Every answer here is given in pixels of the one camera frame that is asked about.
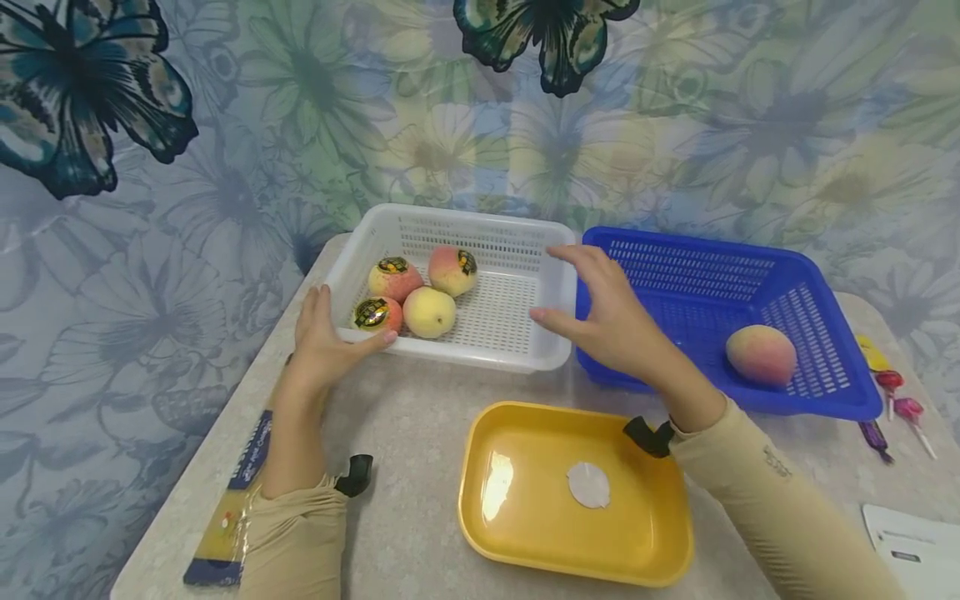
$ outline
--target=round white disc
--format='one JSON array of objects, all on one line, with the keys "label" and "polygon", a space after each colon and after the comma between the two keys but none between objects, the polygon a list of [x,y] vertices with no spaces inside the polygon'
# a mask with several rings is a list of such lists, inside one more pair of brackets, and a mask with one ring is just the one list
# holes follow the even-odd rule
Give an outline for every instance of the round white disc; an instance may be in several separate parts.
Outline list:
[{"label": "round white disc", "polygon": [[566,483],[573,497],[589,509],[610,504],[610,480],[607,473],[591,463],[577,463],[566,472]]}]

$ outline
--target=light gray tabletop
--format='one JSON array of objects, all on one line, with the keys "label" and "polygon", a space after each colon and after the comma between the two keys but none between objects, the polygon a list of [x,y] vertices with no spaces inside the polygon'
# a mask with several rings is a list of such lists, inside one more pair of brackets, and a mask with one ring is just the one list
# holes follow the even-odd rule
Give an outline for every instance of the light gray tabletop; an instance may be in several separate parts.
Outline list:
[{"label": "light gray tabletop", "polygon": [[[300,300],[319,284],[347,235],[328,243],[233,397],[214,423],[113,587],[114,600],[233,596],[235,589],[182,583],[201,533],[293,347]],[[933,406],[880,315],[839,294],[856,333],[869,335],[903,374],[905,396]],[[474,417],[503,399],[573,406],[660,422],[657,400],[601,389],[571,360],[558,372],[519,375],[397,356],[374,357],[331,399],[324,432],[330,464],[356,453],[376,462],[371,488],[350,504],[344,597],[368,599],[775,598],[719,505],[688,486],[696,557],[674,587],[644,589],[498,564],[476,554],[457,522],[464,444]],[[884,466],[856,423],[754,415],[761,428],[851,519],[873,503],[960,523],[960,448],[930,410],[924,431],[940,457],[927,458],[906,423],[882,421],[897,463]]]}]

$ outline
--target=wall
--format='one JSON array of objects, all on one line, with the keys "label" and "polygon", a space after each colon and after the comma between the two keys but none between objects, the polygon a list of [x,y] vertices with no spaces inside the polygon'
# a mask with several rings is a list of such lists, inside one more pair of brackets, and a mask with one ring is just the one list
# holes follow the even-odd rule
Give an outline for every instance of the wall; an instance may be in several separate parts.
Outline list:
[{"label": "wall", "polygon": [[380,202],[805,252],[960,439],[960,2],[620,4],[599,63],[581,15],[542,75],[532,42],[493,53],[523,32],[481,31],[492,1],[4,0],[5,597],[106,593],[324,240]]}]

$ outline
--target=beige sleeve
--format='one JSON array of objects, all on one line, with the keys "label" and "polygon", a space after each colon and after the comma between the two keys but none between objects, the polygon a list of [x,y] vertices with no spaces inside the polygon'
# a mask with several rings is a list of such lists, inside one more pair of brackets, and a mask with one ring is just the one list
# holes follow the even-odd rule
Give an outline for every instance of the beige sleeve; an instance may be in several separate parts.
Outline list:
[{"label": "beige sleeve", "polygon": [[723,506],[784,600],[901,600],[905,594],[839,509],[728,399],[710,429],[677,431],[681,468]]},{"label": "beige sleeve", "polygon": [[316,488],[267,500],[258,493],[247,525],[243,600],[339,600],[347,497],[324,477]]}]

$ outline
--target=person's left hand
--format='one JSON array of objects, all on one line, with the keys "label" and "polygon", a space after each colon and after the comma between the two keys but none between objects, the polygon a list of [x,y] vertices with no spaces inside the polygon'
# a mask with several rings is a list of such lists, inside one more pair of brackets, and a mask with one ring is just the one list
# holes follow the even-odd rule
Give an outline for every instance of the person's left hand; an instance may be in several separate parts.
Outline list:
[{"label": "person's left hand", "polygon": [[330,319],[330,288],[312,287],[297,318],[296,347],[287,366],[284,387],[314,399],[326,393],[364,358],[384,350],[396,340],[396,332],[378,332],[357,344],[340,339]]}]

